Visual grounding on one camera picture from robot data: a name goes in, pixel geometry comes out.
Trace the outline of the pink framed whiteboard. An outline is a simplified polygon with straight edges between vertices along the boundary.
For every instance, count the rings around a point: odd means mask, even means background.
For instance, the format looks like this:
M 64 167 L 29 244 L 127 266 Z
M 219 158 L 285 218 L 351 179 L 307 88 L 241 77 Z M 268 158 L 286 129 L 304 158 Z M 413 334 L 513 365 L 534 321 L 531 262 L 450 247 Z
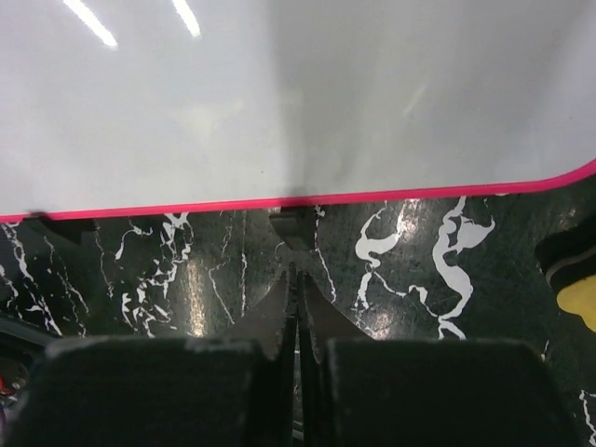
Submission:
M 591 1 L 5 1 L 1 219 L 538 192 L 595 170 Z

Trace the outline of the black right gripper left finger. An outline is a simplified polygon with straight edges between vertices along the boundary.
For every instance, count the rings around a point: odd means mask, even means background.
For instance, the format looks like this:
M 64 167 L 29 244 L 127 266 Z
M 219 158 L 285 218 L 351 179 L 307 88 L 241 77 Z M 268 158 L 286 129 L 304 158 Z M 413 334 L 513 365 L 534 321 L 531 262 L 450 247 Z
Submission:
M 8 425 L 12 446 L 289 446 L 296 272 L 224 334 L 48 345 Z

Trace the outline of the yellow whiteboard eraser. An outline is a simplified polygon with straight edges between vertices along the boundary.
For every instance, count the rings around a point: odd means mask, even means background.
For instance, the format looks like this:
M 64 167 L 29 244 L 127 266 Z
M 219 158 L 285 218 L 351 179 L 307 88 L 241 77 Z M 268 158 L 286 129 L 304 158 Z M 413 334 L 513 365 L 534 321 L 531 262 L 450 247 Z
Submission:
M 595 332 L 595 226 L 584 222 L 546 237 L 535 257 L 558 307 Z

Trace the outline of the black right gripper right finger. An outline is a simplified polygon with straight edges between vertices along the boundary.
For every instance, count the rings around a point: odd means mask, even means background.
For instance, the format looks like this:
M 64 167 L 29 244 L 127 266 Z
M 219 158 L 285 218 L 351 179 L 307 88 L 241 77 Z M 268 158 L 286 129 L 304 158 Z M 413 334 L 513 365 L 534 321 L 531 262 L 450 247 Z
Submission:
M 307 446 L 578 446 L 542 359 L 510 340 L 375 340 L 297 278 Z

